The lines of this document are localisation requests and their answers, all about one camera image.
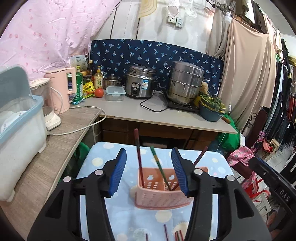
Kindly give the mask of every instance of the pink plastic basket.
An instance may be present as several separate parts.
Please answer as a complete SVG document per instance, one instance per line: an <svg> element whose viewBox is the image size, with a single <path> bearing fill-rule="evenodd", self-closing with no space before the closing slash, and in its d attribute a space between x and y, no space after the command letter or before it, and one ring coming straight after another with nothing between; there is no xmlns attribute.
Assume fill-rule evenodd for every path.
<svg viewBox="0 0 296 241"><path fill-rule="evenodd" d="M165 177L172 189L177 183L177 176L173 168L163 168ZM138 183L135 196L135 205L142 209L163 210L184 207L189 205L193 198L187 198L177 187L175 191L168 190L158 168L143 168L144 186L138 172Z"/></svg>

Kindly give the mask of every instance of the light blue tablecloth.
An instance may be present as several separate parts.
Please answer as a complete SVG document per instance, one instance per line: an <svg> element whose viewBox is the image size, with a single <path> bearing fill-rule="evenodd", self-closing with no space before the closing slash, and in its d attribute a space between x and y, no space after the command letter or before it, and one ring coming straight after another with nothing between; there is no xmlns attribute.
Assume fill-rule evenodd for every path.
<svg viewBox="0 0 296 241"><path fill-rule="evenodd" d="M134 186L137 183L138 159L136 147L131 145L99 142L96 143L87 155L77 178L88 176L96 169L104 166L106 161L115 159L120 148L127 153L126 166L118 191L112 198L105 198L108 216L114 237L117 241L145 241L148 233L151 241L164 241L164 224L167 225L169 240L174 240L173 233L182 230L185 235L192 204L172 210L145 210L134 205ZM162 167L173 168L171 149L155 149ZM201 151L179 150L183 158L194 162ZM141 147L143 167L157 167L149 148ZM233 175L225 158L217 153L207 151L199 161L197 167L208 167L211 176L224 178ZM87 231L85 196L81 196L81 230L84 239L89 240ZM216 238L218 221L218 198L213 195L212 227L210 240Z"/></svg>

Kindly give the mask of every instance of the wall switch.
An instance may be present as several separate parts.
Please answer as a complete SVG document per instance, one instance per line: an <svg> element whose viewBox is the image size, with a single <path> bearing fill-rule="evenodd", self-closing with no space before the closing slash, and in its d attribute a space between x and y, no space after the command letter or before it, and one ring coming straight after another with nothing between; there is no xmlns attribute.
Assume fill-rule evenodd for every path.
<svg viewBox="0 0 296 241"><path fill-rule="evenodd" d="M168 23L176 23L177 22L177 18L171 18L170 16L168 16Z"/></svg>
<svg viewBox="0 0 296 241"><path fill-rule="evenodd" d="M178 27L178 28L183 27L183 19L182 18L177 18L176 27Z"/></svg>

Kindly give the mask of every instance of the white power cord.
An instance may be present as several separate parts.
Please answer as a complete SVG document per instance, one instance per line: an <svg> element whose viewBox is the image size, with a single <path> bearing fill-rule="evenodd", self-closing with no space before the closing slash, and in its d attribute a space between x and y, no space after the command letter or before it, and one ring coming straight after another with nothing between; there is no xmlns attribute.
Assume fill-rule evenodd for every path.
<svg viewBox="0 0 296 241"><path fill-rule="evenodd" d="M62 96L62 94L59 92L59 91L57 91L56 89L54 89L54 88L52 88L52 87L50 87L52 90L54 90L55 92L57 92L59 95L60 95L60 97L61 97L61 108L60 108L60 110L59 110L59 113L58 113L58 115L61 113L61 110L62 110L62 108L63 108L63 96Z"/></svg>
<svg viewBox="0 0 296 241"><path fill-rule="evenodd" d="M93 124L91 124L91 125L88 125L88 126L86 126L86 127L80 128L80 129L78 129L78 130L71 131L71 132L66 132L66 133L60 133L60 134L53 134L53 133L49 132L49 135L50 135L50 136L54 136L54 137L58 137L58 136L68 135L68 134L72 134L72 133L74 133L74 132L82 131L82 130L84 130L84 129L86 129L86 128L89 128L89 127L91 127L91 126L94 126L94 125L96 125L96 124L99 124L100 122L102 122L103 120L105 120L106 117L107 117L106 112L105 112L102 108L99 108L99 107L96 107L96 106L91 106L91 105L78 105L78 106L70 107L70 109L76 109L76 108L80 108L80 107L88 107L88 108L100 109L100 110L99 110L99 113L100 113L101 111L103 111L104 114L105 114L105 116L104 116L103 119L99 120L98 122L95 122L95 123L93 123Z"/></svg>
<svg viewBox="0 0 296 241"><path fill-rule="evenodd" d="M230 17L231 17L231 11L230 11L230 6L229 6L229 4L227 4L227 10L229 10L229 12L230 12ZM233 58L234 58L234 60L233 60L233 81L234 81L234 76L235 76L235 45L234 45L234 35L233 35L233 20L231 20L231 26L232 26L232 39L233 39L233 50L234 50L234 55L233 55ZM232 89L233 89L233 82L232 82L232 85L231 85L230 105L229 105L229 107L228 107L228 108L229 108L229 109L228 109L228 119L229 119L229 117L230 117L230 111L231 111L231 108L232 108L232 106L231 106ZM221 142L219 143L216 152L218 151L218 149L219 149L219 147L220 147L220 145L221 145L221 143L222 143L222 141L223 141L225 135L226 135L226 133L224 133L224 136L223 136Z"/></svg>

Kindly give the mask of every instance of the pink electric kettle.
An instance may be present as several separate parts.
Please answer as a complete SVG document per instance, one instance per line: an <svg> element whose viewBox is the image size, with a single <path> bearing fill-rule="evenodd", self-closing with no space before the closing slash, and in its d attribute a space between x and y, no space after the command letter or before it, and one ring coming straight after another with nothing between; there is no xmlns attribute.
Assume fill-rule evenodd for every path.
<svg viewBox="0 0 296 241"><path fill-rule="evenodd" d="M67 74L72 74L72 90L68 89ZM77 92L76 68L55 69L48 71L45 78L50 78L52 104L56 114L67 111L70 107L69 96Z"/></svg>

